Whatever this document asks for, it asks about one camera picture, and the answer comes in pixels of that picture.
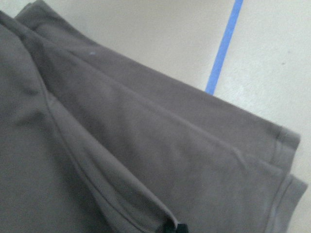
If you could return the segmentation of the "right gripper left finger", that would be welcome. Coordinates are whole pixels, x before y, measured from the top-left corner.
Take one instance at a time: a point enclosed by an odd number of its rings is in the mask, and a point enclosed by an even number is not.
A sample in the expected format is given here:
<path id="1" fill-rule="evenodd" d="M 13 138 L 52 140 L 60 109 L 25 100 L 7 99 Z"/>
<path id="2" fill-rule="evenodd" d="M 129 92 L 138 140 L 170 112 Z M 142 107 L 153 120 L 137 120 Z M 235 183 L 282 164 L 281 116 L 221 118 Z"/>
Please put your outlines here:
<path id="1" fill-rule="evenodd" d="M 162 227 L 162 233 L 175 233 L 175 224 L 171 220 L 167 220 Z"/>

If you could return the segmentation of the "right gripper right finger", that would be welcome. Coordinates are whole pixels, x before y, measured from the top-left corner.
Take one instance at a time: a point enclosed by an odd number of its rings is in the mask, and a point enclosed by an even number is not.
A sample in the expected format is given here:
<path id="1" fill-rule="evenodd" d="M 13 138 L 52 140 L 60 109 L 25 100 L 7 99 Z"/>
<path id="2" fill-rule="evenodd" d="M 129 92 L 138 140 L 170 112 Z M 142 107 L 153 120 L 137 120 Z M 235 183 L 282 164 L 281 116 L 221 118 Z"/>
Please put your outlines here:
<path id="1" fill-rule="evenodd" d="M 189 233 L 187 224 L 178 223 L 177 228 L 176 228 L 176 233 Z"/>

